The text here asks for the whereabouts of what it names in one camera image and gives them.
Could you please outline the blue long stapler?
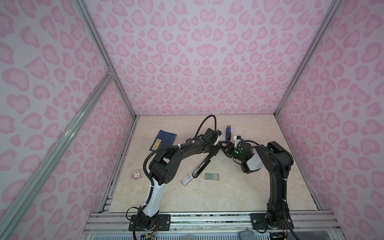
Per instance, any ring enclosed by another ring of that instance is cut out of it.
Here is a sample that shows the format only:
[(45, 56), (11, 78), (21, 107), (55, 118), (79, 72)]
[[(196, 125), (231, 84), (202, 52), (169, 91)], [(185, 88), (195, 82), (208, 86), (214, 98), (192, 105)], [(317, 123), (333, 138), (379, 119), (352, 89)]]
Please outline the blue long stapler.
[(232, 130), (231, 130), (231, 126), (230, 125), (227, 125), (226, 127), (226, 141), (231, 141), (232, 139)]

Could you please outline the staple tray with staples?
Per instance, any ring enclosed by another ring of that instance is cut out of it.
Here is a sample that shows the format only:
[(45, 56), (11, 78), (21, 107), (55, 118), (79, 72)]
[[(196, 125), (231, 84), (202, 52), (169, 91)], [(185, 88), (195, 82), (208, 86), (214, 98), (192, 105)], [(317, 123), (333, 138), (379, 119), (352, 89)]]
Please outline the staple tray with staples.
[(220, 176), (219, 176), (219, 174), (216, 174), (216, 173), (205, 173), (205, 180), (219, 181)]

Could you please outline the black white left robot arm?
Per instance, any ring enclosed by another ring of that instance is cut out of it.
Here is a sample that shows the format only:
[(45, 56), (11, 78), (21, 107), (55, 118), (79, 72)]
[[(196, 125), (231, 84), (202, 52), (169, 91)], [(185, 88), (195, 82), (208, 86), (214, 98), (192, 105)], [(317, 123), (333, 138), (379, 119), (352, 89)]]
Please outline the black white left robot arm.
[(209, 128), (203, 135), (195, 136), (184, 144), (161, 147), (146, 157), (143, 170), (150, 180), (150, 186), (134, 221), (136, 225), (145, 230), (155, 227), (165, 186), (176, 176), (182, 160), (193, 155), (208, 154), (192, 173), (192, 177), (197, 178), (219, 152), (221, 135), (221, 131)]

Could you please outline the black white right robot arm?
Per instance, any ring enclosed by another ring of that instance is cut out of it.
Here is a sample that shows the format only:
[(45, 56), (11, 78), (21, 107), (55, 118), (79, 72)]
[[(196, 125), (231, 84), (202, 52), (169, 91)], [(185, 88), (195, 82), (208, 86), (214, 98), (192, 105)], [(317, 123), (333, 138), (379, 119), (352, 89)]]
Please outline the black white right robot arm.
[(294, 229), (287, 202), (288, 176), (294, 159), (277, 142), (252, 146), (243, 141), (235, 145), (232, 142), (220, 142), (224, 154), (240, 164), (243, 173), (251, 174), (265, 168), (270, 179), (270, 196), (267, 203), (266, 224), (271, 229), (283, 226)]

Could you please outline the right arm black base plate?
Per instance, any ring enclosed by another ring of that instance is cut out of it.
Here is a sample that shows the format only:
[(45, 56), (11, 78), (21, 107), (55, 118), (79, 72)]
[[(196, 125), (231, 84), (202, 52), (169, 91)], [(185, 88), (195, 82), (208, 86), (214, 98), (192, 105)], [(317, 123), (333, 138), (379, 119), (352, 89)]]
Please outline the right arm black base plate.
[(251, 213), (251, 224), (253, 230), (269, 231), (269, 230), (293, 230), (295, 228), (293, 220), (289, 214), (285, 217), (283, 214), (273, 216), (268, 213)]

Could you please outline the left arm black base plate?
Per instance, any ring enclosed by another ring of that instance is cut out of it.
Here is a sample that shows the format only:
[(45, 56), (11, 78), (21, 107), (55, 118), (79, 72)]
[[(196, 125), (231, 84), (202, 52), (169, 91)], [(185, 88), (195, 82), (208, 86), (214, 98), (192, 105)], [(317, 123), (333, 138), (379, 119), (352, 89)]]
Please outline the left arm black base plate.
[(155, 214), (153, 217), (148, 217), (140, 214), (138, 220), (137, 215), (132, 215), (129, 225), (129, 231), (169, 231), (171, 224), (171, 215)]

